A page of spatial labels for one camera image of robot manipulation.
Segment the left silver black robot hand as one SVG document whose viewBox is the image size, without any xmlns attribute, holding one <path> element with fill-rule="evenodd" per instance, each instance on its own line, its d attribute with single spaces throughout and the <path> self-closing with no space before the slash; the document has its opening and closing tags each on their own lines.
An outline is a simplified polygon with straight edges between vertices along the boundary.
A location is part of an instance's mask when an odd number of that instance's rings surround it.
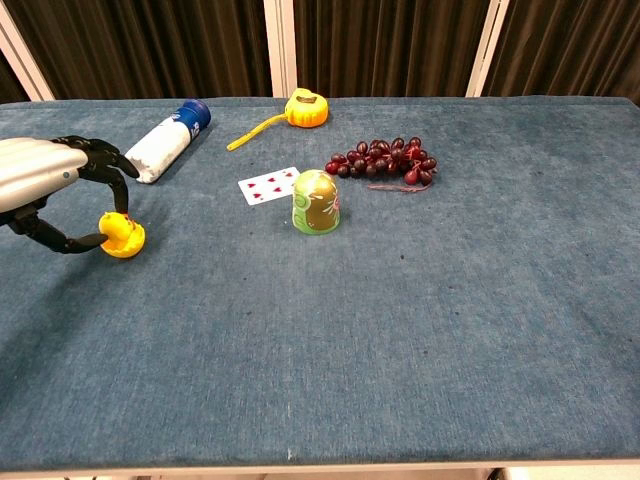
<svg viewBox="0 0 640 480">
<path fill-rule="evenodd" d="M 116 147 L 100 139 L 5 139 L 1 142 L 1 224 L 58 253 L 101 247 L 116 258 L 133 257 L 142 250 L 146 233 L 128 215 L 125 176 L 136 178 L 139 172 Z M 51 194 L 79 179 L 108 185 L 115 210 L 101 217 L 97 233 L 72 238 L 40 219 L 38 212 Z"/>
</svg>

